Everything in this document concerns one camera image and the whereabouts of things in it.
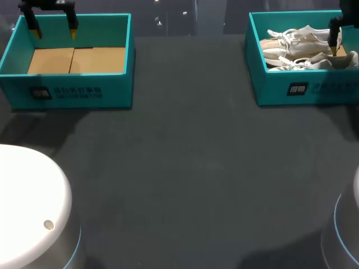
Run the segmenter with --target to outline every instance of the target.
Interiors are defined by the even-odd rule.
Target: logo
[[[44,86],[30,87],[30,92],[35,100],[50,100],[50,99],[52,99],[49,89]]]
[[[308,88],[308,82],[291,83],[287,96],[304,95]]]

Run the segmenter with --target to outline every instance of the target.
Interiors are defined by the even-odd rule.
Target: shoe
[[[329,56],[325,53],[319,53],[310,59],[302,58],[290,61],[282,56],[279,60],[285,66],[274,67],[268,71],[287,71],[287,70],[311,70],[311,69],[356,69],[359,67],[358,53],[352,51],[346,56]]]
[[[329,29],[316,30],[309,25],[296,29],[289,29],[283,33],[268,30],[272,37],[260,41],[264,59],[267,64],[281,66],[283,62],[279,57],[290,61],[299,58],[311,58],[318,53],[332,54],[328,45]],[[337,50],[342,42],[342,31],[340,30],[337,40]]]

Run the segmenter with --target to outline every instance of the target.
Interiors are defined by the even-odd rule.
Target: shoelace
[[[278,57],[279,60],[281,60],[283,63],[285,63],[285,66],[278,67],[280,70],[308,70],[308,69],[314,69],[313,65],[308,61],[309,58],[300,58],[296,59],[295,61],[290,61],[282,56]]]
[[[278,43],[280,45],[285,45],[286,46],[286,53],[284,55],[284,57],[287,55],[288,52],[288,48],[289,46],[292,45],[293,42],[299,42],[300,40],[295,38],[292,34],[293,32],[297,31],[297,29],[289,29],[285,32],[282,33],[278,33],[278,32],[274,32],[272,30],[268,30],[267,33],[273,37],[273,38],[277,38],[278,39]]]

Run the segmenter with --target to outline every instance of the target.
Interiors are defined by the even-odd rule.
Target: teal box
[[[249,14],[245,55],[258,105],[357,104],[359,70],[304,70],[268,72],[260,40],[269,38],[267,30],[284,32],[310,25],[327,29],[331,18],[341,11],[255,12]],[[359,52],[359,29],[344,27],[346,52]],[[293,86],[305,89],[290,95]]]
[[[0,62],[0,87],[13,109],[129,108],[135,47],[131,14],[80,14],[72,40],[66,15],[36,16],[37,39],[20,16]],[[123,73],[28,75],[35,48],[126,47]]]

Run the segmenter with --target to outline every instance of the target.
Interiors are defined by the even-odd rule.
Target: white sneaker
[[[346,56],[329,56],[324,53],[319,53],[313,58],[302,58],[295,61],[290,61],[282,56],[279,60],[285,66],[274,67],[268,71],[287,71],[287,70],[311,70],[311,69],[356,69],[359,67],[358,54],[354,51]]]
[[[329,29],[316,30],[309,25],[296,29],[289,29],[283,33],[268,30],[272,38],[260,41],[265,62],[272,66],[281,66],[283,62],[279,57],[295,60],[298,58],[311,58],[318,53],[332,54],[328,45]],[[340,30],[337,40],[337,50],[342,42]]]

